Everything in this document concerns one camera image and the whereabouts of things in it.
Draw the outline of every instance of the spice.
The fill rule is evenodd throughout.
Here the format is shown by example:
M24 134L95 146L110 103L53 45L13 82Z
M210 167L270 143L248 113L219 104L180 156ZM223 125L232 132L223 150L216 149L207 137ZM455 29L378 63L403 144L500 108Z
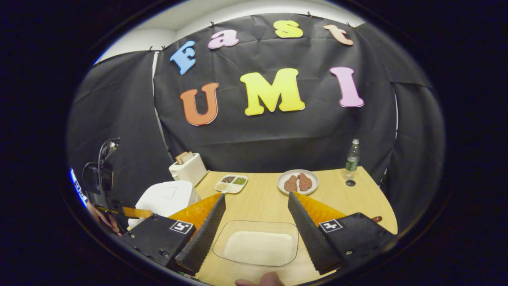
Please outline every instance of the spice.
M243 184L245 184L245 182L246 182L246 181L247 181L247 179L238 177L238 178L236 178L236 180L233 182L233 184L243 185Z
M229 177L225 177L222 182L224 183L231 183L233 181L233 179L235 178L235 176L229 176Z
M220 184L217 186L217 189L220 190L220 191L224 191L225 189L227 189L227 185L226 184Z

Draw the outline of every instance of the hand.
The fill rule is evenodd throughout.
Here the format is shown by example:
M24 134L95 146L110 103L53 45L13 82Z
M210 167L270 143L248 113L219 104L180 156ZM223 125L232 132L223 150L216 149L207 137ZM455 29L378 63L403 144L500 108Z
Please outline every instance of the hand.
M267 272L263 277L261 277L261 282L259 284L254 284L245 279L235 280L236 286L284 286L284 283L280 281L279 275L277 272Z
M92 217L96 220L97 223L101 223L101 220L107 225L109 226L118 236L121 236L122 234L120 233L120 229L118 228L118 225L116 224L116 221L115 219L113 218L113 216L111 214L107 214L108 215L108 218L109 218L109 221L108 219L106 218L106 216L101 212L99 211L98 209L96 209L94 206L92 206L92 204L90 202L87 202L86 203L86 208L88 209L88 211L90 212L90 214L92 215Z

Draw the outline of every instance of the white box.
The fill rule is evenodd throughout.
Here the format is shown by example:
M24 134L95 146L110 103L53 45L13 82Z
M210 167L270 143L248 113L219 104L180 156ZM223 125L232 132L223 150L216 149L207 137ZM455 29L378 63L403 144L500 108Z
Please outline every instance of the white box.
M196 186L208 171L199 153L193 153L192 155L193 157L182 165L175 162L169 166L169 172L175 181L189 181L193 186Z
M200 200L191 182L164 182L149 187L139 198L136 208L151 210L160 216L168 217ZM143 220L145 218L130 218L129 226L135 227Z

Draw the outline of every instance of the water bottle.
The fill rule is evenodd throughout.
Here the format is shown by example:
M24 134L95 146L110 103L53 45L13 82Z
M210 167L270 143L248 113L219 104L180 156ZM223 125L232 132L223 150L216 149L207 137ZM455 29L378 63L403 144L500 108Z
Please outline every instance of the water bottle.
M358 139L353 139L353 145L349 152L347 153L347 163L346 163L346 178L351 180L353 179L353 173L356 171L358 167L358 162L360 162L360 142Z

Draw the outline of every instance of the table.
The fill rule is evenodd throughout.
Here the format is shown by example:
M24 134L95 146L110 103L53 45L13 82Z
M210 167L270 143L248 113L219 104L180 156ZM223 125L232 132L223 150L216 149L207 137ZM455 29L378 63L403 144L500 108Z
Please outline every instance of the table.
M345 184L346 170L333 169L314 171L319 178L319 186L309 197L316 199L346 215L362 212L368 217L382 216L379 223L393 234L397 233L395 214L385 195L370 175L361 166L354 175L356 185ZM215 184L227 174L248 177L247 184L237 194L226 194L226 211L217 229L213 243L217 240L224 225L232 220L267 222L289 222L295 224L288 209L288 196L277 187L277 179L282 173L235 173L210 171L196 186L201 199L217 194ZM314 269L301 236L298 239L298 252L295 260L280 267L246 265L216 256L213 244L196 278L212 285L234 285L236 279L247 279L259 283L261 276L276 271L287 285L300 284L319 279L334 273L319 275Z

